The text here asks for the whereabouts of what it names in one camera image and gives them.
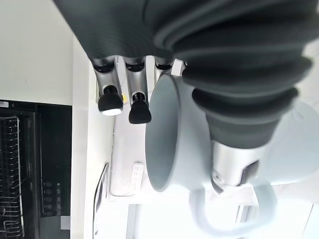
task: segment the mug handle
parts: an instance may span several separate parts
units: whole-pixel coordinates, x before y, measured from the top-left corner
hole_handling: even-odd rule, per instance
[[[254,187],[259,204],[258,218],[253,222],[240,223],[228,230],[212,226],[205,213],[205,189],[193,191],[189,195],[189,205],[196,225],[212,237],[245,237],[251,232],[271,223],[277,209],[277,199],[270,184]]]

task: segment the robotic hand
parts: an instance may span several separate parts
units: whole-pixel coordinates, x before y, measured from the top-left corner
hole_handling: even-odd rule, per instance
[[[156,79],[174,58],[206,113],[218,192],[254,176],[281,117],[312,66],[304,46],[319,37],[317,0],[54,0],[90,58],[103,92],[99,110],[119,114],[112,56],[125,59],[131,123],[151,120],[145,56]]]

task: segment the white kitchen cabinet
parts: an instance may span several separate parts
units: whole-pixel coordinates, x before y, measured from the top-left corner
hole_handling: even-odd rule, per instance
[[[0,1],[0,99],[72,105],[73,32],[51,0]]]
[[[95,190],[104,165],[111,161],[114,119],[98,110],[93,67],[76,38],[73,57],[71,238],[86,239],[92,238]],[[105,226],[119,234],[112,238],[125,237],[127,213],[128,205],[109,205]],[[119,222],[119,230],[114,222]]]

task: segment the wire rack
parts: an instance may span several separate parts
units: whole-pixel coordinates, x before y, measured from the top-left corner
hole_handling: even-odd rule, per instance
[[[0,239],[22,238],[19,119],[0,118]]]

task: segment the black oven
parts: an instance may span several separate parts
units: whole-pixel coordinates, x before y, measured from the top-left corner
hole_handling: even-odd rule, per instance
[[[72,107],[0,101],[0,239],[70,238],[71,143]]]

